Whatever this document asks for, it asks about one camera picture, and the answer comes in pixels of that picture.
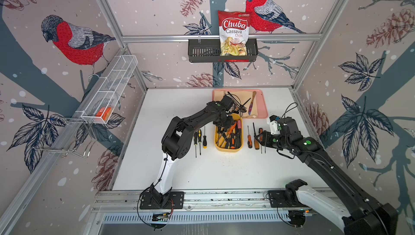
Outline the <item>thin black shaft screwdriver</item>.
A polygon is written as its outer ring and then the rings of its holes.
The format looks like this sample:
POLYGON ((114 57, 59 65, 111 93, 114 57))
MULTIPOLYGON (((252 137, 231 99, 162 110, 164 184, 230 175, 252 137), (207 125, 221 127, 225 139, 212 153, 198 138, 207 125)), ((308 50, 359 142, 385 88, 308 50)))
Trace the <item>thin black shaft screwdriver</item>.
POLYGON ((258 135, 258 140, 259 140, 259 144, 260 144, 260 151, 261 154, 263 153, 263 146, 262 146, 262 140, 263 140, 263 128, 259 128, 259 135, 258 135))

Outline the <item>amber handle black screwdriver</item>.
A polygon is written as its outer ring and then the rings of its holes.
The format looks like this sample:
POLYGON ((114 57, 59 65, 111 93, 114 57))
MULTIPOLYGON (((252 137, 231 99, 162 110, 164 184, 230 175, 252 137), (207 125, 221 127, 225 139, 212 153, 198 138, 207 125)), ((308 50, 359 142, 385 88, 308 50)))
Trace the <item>amber handle black screwdriver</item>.
POLYGON ((256 150, 260 149, 260 145, 259 142, 257 141, 257 134, 256 134, 256 128, 255 128, 255 124, 253 123, 253 129, 254 129, 254 146, 256 150))

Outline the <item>orange black small screwdriver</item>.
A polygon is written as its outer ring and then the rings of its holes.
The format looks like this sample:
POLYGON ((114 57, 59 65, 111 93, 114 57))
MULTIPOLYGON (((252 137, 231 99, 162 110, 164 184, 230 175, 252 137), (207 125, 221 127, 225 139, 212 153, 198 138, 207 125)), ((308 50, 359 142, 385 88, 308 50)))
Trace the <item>orange black small screwdriver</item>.
POLYGON ((252 142, 252 138, 251 138, 251 135, 250 135, 249 126, 247 126, 247 132, 248 132, 248 135, 247 135, 248 148, 252 149, 253 148, 253 142, 252 142))

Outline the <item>slim black yellow-capped screwdriver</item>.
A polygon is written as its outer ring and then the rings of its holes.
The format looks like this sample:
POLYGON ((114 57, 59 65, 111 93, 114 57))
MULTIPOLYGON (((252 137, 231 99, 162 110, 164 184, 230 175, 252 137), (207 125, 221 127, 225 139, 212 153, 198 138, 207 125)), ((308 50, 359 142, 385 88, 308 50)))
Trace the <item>slim black yellow-capped screwdriver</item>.
POLYGON ((203 129, 203 148, 204 149, 207 148, 206 126, 204 126, 204 129, 203 129))

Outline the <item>large yellow black screwdriver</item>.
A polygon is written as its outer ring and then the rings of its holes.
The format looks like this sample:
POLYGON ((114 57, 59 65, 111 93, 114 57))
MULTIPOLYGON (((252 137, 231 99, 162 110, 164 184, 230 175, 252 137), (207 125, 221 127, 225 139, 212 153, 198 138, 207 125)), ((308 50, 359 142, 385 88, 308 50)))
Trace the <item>large yellow black screwdriver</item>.
POLYGON ((197 131, 193 134, 193 143, 195 146, 195 157, 197 158, 197 144, 198 144, 198 132, 197 131))

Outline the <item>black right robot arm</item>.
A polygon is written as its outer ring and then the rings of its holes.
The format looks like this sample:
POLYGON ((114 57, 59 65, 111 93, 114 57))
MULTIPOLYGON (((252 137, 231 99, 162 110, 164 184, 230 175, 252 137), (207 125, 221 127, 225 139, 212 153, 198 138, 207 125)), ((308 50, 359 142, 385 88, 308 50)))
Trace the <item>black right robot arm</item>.
POLYGON ((271 207, 307 206, 324 216, 346 235, 394 235, 398 213, 390 205, 381 204, 349 178, 312 137, 303 137, 291 117, 271 116, 270 131, 255 134, 263 147, 287 150, 289 159, 298 158, 313 170, 336 194, 339 201, 316 191, 307 182, 296 179, 282 192, 269 191, 271 207))

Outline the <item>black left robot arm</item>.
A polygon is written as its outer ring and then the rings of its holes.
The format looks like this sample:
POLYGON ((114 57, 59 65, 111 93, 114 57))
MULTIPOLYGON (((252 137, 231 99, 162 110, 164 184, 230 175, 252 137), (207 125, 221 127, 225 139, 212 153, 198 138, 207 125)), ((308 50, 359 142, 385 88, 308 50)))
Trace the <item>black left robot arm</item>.
POLYGON ((174 117, 162 138, 164 154, 157 179, 149 186, 152 200, 159 207, 168 204, 175 163, 191 149, 197 131, 213 122, 217 127, 229 129, 232 123, 234 100, 226 95, 220 101, 208 102, 204 109, 185 118, 174 117))

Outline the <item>orange black large screwdriver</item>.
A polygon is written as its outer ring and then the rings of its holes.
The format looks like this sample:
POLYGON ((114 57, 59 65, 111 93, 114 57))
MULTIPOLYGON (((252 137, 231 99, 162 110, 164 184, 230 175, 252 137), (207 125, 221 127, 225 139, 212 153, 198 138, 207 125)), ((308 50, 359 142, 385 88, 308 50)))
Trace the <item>orange black large screwdriver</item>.
POLYGON ((234 121, 232 126, 225 132, 224 140, 226 141, 228 138, 231 137, 231 134, 233 133, 235 127, 237 126, 237 121, 234 121))

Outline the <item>yellow plastic storage box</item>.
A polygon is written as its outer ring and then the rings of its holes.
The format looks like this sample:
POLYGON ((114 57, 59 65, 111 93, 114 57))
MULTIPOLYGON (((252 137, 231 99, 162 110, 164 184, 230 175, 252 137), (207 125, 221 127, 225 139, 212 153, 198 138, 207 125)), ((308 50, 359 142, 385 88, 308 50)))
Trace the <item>yellow plastic storage box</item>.
POLYGON ((231 127, 215 127, 214 143, 221 152, 238 152, 244 145, 243 120, 239 114, 232 114, 231 127))

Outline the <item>black cutlery bundle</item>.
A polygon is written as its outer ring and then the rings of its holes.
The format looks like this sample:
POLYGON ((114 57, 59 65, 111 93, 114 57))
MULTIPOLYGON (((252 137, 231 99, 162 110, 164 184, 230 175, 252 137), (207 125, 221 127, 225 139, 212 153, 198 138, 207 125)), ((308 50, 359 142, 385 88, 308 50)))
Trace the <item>black cutlery bundle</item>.
POLYGON ((246 100, 244 103, 242 103, 241 99, 230 92, 227 92, 226 95, 232 96, 234 100, 234 105, 229 110, 229 112, 233 112, 233 114, 239 114, 240 116, 243 116, 244 113, 247 112, 246 104, 251 100, 250 98, 246 100))

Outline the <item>pink plastic tray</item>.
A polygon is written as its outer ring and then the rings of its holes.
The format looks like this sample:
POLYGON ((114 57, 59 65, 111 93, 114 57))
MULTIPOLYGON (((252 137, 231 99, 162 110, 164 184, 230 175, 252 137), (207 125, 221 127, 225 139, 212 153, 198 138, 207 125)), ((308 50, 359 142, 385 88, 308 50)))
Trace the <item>pink plastic tray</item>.
POLYGON ((231 94, 245 109, 243 118, 265 119, 268 117, 264 94, 259 89, 215 89, 212 99, 220 101, 225 95, 231 94))

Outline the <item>red Chuba cassava chips bag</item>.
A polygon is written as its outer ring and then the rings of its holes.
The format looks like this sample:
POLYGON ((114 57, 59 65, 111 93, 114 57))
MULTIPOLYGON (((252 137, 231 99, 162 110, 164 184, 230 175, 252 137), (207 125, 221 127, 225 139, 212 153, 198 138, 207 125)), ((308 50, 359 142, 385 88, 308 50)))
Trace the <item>red Chuba cassava chips bag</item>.
POLYGON ((247 12, 218 11, 221 56, 246 56, 251 15, 247 12))

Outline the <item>wooden handled knife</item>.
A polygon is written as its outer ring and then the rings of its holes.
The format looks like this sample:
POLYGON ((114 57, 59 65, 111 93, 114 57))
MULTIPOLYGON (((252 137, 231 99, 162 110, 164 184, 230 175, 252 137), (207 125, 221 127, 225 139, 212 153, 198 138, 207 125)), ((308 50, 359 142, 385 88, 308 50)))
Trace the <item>wooden handled knife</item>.
POLYGON ((252 99, 251 99, 251 103, 249 105, 248 115, 251 115, 251 112, 252 112, 252 109, 253 109, 253 106, 254 106, 254 101, 255 101, 256 94, 257 94, 256 91, 252 92, 252 99))

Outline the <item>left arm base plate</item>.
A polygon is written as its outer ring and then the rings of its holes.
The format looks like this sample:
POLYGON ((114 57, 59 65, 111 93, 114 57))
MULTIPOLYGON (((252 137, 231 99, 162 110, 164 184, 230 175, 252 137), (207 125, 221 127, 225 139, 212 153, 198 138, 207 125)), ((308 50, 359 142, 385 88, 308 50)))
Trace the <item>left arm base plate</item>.
POLYGON ((140 210, 182 209, 184 195, 182 191, 168 192, 165 195, 160 195, 157 191, 145 192, 141 196, 138 207, 140 210))

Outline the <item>metal wall hook rack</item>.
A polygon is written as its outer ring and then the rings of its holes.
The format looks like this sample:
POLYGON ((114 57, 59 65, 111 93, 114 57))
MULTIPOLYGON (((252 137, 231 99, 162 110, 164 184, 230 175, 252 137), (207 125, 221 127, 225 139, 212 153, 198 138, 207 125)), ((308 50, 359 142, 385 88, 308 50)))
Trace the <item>metal wall hook rack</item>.
POLYGON ((43 132, 40 141, 32 148, 39 152, 74 155, 88 158, 97 142, 92 120, 56 116, 49 122, 50 128, 43 132))

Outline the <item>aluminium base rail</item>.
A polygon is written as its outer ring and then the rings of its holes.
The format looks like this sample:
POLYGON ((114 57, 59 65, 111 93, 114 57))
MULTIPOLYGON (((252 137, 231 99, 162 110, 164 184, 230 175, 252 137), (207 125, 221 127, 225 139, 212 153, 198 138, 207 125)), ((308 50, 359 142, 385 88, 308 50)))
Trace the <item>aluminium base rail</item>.
MULTIPOLYGON (((267 189, 185 190, 182 209, 140 210, 140 191, 105 191, 91 207, 97 225, 102 224, 210 224, 286 222, 302 226, 308 217, 320 215, 306 209, 272 208, 267 189)), ((339 201, 331 189, 316 191, 339 201)))

